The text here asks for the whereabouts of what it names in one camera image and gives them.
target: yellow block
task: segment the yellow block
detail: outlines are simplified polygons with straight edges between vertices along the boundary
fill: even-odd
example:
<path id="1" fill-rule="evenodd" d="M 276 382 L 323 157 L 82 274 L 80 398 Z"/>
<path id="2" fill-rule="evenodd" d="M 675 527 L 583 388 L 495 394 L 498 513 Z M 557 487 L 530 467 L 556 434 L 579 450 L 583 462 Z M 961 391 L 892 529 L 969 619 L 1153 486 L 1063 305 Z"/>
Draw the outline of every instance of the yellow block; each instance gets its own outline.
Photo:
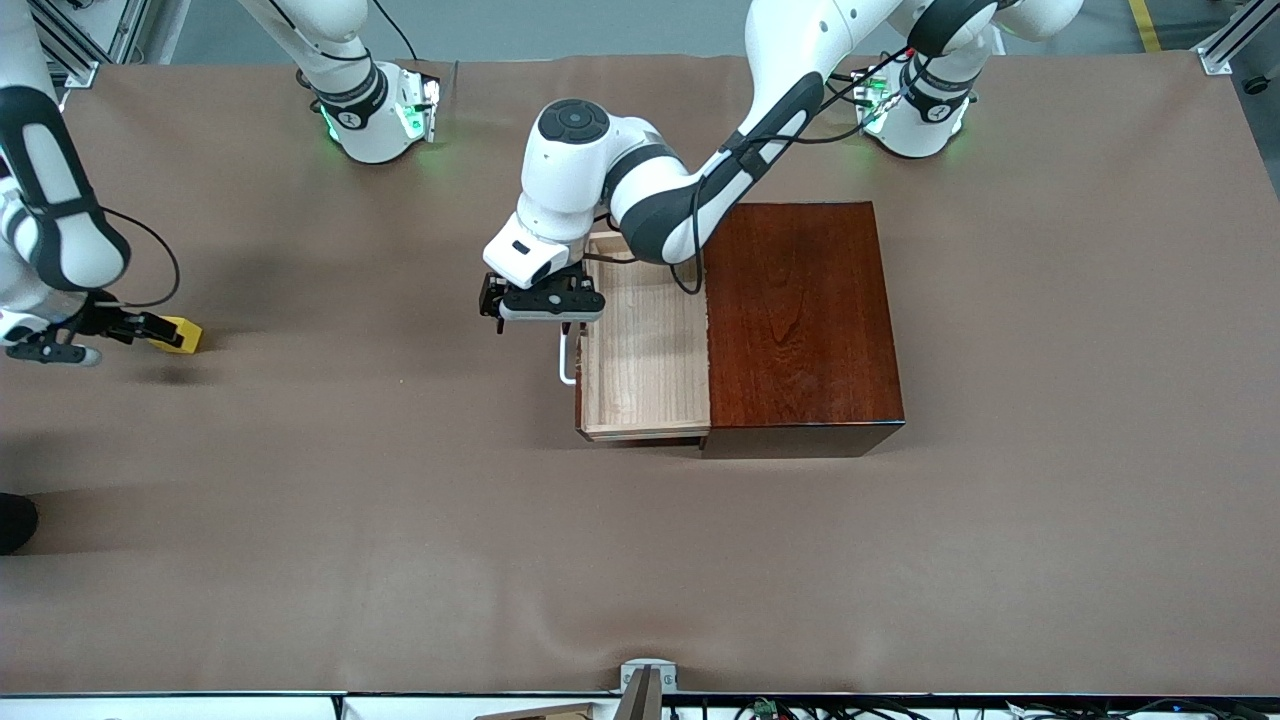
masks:
<path id="1" fill-rule="evenodd" d="M 178 325 L 178 334 L 182 336 L 182 347 L 174 347 L 166 342 L 160 342 L 157 340 L 148 340 L 151 345 L 164 350 L 165 352 L 174 352 L 178 355 L 191 355 L 196 351 L 196 346 L 200 345 L 200 336 L 205 334 L 205 331 L 200 329 L 200 325 L 192 323 L 187 318 L 170 318 L 161 315 L 165 320 Z"/>

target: metal bracket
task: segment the metal bracket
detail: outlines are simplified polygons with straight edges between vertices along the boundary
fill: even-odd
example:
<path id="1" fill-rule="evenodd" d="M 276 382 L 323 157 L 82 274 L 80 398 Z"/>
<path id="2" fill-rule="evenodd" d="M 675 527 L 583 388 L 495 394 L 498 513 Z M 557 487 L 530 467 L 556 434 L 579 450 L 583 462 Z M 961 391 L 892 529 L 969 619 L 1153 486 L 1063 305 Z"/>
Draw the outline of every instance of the metal bracket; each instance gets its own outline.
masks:
<path id="1" fill-rule="evenodd" d="M 63 83 L 63 87 L 68 90 L 88 90 L 93 87 L 93 81 L 97 79 L 97 69 L 101 67 L 102 64 L 97 60 L 91 60 L 87 74 L 83 77 L 76 76 L 74 73 L 67 76 L 67 82 Z"/>
<path id="2" fill-rule="evenodd" d="M 1204 68 L 1204 74 L 1207 76 L 1229 76 L 1231 74 L 1230 60 L 1224 60 L 1221 64 L 1215 64 L 1208 59 L 1208 51 L 1204 47 L 1197 47 L 1196 54 L 1199 55 L 1201 67 Z"/>
<path id="3" fill-rule="evenodd" d="M 621 671 L 622 685 L 620 689 L 626 692 L 627 683 L 631 682 L 631 676 L 643 671 L 645 667 L 653 667 L 657 671 L 658 678 L 662 680 L 659 688 L 664 694 L 676 692 L 676 664 L 669 660 L 657 660 L 653 657 L 628 660 L 623 662 Z"/>
<path id="4" fill-rule="evenodd" d="M 568 375 L 568 332 L 572 329 L 573 323 L 561 323 L 561 361 L 559 361 L 559 377 L 561 382 L 572 387 L 577 384 L 577 373 L 575 377 Z M 626 687 L 627 682 L 622 680 L 622 685 Z"/>

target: brown table surface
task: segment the brown table surface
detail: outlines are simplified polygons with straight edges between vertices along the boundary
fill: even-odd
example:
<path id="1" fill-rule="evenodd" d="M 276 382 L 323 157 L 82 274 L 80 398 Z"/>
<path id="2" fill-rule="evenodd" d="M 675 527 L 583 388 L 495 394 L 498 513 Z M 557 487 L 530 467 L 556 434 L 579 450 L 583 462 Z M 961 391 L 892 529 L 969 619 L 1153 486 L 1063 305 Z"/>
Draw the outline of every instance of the brown table surface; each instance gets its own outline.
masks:
<path id="1" fill-rule="evenodd" d="M 873 200 L 908 425 L 860 460 L 591 447 L 556 331 L 476 315 L 529 126 L 581 95 L 692 165 L 736 58 L 462 65 L 443 142 L 347 161 L 291 68 L 105 68 L 102 200 L 173 241 L 205 352 L 0 365 L 0 691 L 1271 693 L 1280 205 L 1189 54 L 1000 58 L 924 161 L 796 147 L 759 201 Z M 812 132 L 847 127 L 833 115 Z M 120 292 L 163 290 L 146 238 Z"/>

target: wood grain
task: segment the wood grain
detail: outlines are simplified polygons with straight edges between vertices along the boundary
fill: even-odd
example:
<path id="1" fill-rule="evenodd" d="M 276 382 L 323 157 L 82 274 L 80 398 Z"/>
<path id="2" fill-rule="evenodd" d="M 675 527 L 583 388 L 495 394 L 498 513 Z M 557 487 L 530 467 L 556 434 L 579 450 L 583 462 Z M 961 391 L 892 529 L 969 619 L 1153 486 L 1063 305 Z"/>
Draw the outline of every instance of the wood grain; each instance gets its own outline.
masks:
<path id="1" fill-rule="evenodd" d="M 869 202 L 739 205 L 705 263 L 714 428 L 902 421 Z"/>
<path id="2" fill-rule="evenodd" d="M 616 233 L 591 251 L 626 258 Z M 579 338 L 579 432 L 590 439 L 703 437 L 710 428 L 707 301 L 689 296 L 666 266 L 586 261 L 608 304 Z"/>

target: wooden cabinet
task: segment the wooden cabinet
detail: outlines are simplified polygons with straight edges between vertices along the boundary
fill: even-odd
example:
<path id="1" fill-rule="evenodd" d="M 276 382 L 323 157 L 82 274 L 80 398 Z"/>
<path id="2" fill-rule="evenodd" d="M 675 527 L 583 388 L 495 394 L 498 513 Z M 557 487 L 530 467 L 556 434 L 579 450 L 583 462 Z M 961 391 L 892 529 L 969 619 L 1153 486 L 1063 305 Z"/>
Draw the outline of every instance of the wooden cabinet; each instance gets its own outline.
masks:
<path id="1" fill-rule="evenodd" d="M 618 237 L 598 252 L 625 256 Z M 904 421 L 870 204 L 744 204 L 705 292 L 664 266 L 589 263 L 608 299 L 579 340 L 579 430 L 708 457 L 858 456 Z"/>

